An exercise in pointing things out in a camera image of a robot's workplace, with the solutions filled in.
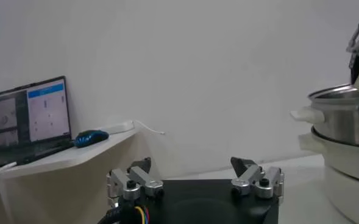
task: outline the white countertop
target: white countertop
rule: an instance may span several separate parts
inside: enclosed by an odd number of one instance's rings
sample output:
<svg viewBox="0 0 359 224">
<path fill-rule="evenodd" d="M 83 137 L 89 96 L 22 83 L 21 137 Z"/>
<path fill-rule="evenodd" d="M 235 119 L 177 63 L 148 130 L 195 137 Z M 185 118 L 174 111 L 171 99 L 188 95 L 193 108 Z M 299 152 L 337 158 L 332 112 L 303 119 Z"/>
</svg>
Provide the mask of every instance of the white countertop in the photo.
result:
<svg viewBox="0 0 359 224">
<path fill-rule="evenodd" d="M 280 207 L 281 224 L 351 224 L 327 199 L 323 190 L 324 160 L 321 155 L 262 164 L 280 167 L 285 173 L 285 196 Z M 233 169 L 201 173 L 176 179 L 234 178 Z"/>
<path fill-rule="evenodd" d="M 9 170 L 3 171 L 0 173 L 0 176 L 2 179 L 15 178 L 77 166 L 114 147 L 125 139 L 133 136 L 136 132 L 137 130 L 133 129 L 124 133 L 110 135 L 107 140 L 84 148 L 78 149 L 76 147 L 72 147 L 32 163 L 16 166 Z"/>
</svg>

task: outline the black platform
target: black platform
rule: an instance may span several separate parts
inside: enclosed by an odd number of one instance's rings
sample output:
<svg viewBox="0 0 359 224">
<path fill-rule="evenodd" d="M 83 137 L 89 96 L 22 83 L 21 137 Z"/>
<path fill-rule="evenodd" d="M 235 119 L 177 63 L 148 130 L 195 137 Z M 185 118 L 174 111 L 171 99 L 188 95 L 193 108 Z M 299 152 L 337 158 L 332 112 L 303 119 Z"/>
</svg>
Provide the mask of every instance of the black platform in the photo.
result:
<svg viewBox="0 0 359 224">
<path fill-rule="evenodd" d="M 251 194 L 236 200 L 230 180 L 165 180 L 165 195 L 146 198 L 150 224 L 277 224 L 279 200 Z"/>
</svg>

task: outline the computer mouse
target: computer mouse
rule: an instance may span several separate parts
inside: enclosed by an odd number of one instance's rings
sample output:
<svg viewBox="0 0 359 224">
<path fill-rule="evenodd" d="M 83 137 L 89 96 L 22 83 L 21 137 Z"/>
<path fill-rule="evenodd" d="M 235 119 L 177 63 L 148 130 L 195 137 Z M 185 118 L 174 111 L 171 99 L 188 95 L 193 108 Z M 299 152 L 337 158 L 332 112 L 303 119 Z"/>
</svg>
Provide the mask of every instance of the computer mouse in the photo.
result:
<svg viewBox="0 0 359 224">
<path fill-rule="evenodd" d="M 108 133 L 100 130 L 88 130 L 80 132 L 74 141 L 78 148 L 86 147 L 108 138 Z"/>
</svg>

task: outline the stainless steel pot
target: stainless steel pot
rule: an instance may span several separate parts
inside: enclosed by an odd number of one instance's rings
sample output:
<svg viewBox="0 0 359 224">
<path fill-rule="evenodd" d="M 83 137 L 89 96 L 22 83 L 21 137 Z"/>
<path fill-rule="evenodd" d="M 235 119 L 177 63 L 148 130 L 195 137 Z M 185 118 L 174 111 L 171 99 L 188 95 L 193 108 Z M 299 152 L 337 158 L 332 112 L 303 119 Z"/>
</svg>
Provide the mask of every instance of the stainless steel pot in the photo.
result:
<svg viewBox="0 0 359 224">
<path fill-rule="evenodd" d="M 359 146 L 359 91 L 341 85 L 314 92 L 308 96 L 310 107 L 292 111 L 297 121 L 306 121 L 324 138 Z"/>
</svg>

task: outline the power strip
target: power strip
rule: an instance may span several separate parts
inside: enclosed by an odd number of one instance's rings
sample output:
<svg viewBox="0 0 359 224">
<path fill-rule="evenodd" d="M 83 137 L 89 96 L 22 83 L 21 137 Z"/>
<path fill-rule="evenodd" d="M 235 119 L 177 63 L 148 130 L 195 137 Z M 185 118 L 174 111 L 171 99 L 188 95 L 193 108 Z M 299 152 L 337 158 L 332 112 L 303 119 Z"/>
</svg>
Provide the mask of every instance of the power strip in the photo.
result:
<svg viewBox="0 0 359 224">
<path fill-rule="evenodd" d="M 129 121 L 115 124 L 113 126 L 101 127 L 101 128 L 96 128 L 96 129 L 101 130 L 101 131 L 106 131 L 108 134 L 114 135 L 117 133 L 130 131 L 134 128 L 135 128 L 135 124 L 133 123 L 133 121 L 129 120 Z"/>
</svg>

